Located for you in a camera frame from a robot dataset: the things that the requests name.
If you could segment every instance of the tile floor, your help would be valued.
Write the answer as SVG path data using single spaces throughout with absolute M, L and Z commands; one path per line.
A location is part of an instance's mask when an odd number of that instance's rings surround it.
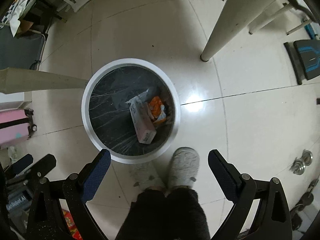
M 194 188 L 211 235 L 232 206 L 207 165 L 211 149 L 255 179 L 279 177 L 290 208 L 317 177 L 320 163 L 316 106 L 320 79 L 297 86 L 283 47 L 285 41 L 307 38 L 304 30 L 285 34 L 299 20 L 289 12 L 254 35 L 245 29 L 212 60 L 201 62 L 199 55 L 223 5 L 223 0 L 92 0 L 66 23 L 50 28 L 40 66 L 41 71 L 84 79 L 124 57 L 161 68 L 180 97 L 181 125 L 171 147 L 154 164 L 165 178 L 176 148 L 188 146 L 199 152 L 201 167 Z M 55 155 L 57 167 L 48 174 L 50 180 L 79 172 L 98 153 L 82 125 L 82 94 L 79 89 L 33 92 L 38 131 L 19 147 L 35 161 L 47 153 Z M 314 163 L 297 176 L 289 167 L 303 149 L 313 152 Z M 127 165 L 112 162 L 88 203 L 110 240 L 137 195 L 132 185 Z M 244 230 L 256 208 L 255 201 Z

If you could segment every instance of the blue gripper pad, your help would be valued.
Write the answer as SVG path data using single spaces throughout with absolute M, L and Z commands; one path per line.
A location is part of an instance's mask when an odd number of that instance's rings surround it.
M 83 183 L 82 203 L 92 200 L 111 164 L 111 154 L 102 149 L 91 164 L 95 163 L 89 176 Z

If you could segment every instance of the trash can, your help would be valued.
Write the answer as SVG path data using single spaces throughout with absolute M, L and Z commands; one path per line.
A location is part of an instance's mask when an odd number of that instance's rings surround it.
M 166 121 L 156 128 L 150 144 L 139 143 L 128 101 L 144 94 L 150 102 L 159 96 L 165 105 Z M 121 163 L 144 163 L 164 153 L 180 124 L 177 91 L 168 76 L 150 62 L 125 58 L 115 60 L 90 79 L 81 105 L 84 128 L 98 150 L 108 149 Z

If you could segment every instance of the beige table leg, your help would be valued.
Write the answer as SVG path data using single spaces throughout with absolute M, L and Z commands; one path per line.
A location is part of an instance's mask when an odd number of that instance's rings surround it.
M 48 72 L 6 68 L 0 70 L 0 92 L 4 94 L 48 90 L 85 88 L 88 81 Z
M 207 45 L 201 54 L 201 59 L 208 61 L 274 1 L 227 0 Z

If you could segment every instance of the person's leg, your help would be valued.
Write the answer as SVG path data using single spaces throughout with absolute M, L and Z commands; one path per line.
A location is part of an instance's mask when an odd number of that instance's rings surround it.
M 135 186 L 144 190 L 121 226 L 116 240 L 163 240 L 166 238 L 165 186 L 152 163 L 133 165 Z
M 168 231 L 172 239 L 209 240 L 210 234 L 198 194 L 192 188 L 200 158 L 191 148 L 179 148 L 172 157 L 168 178 Z

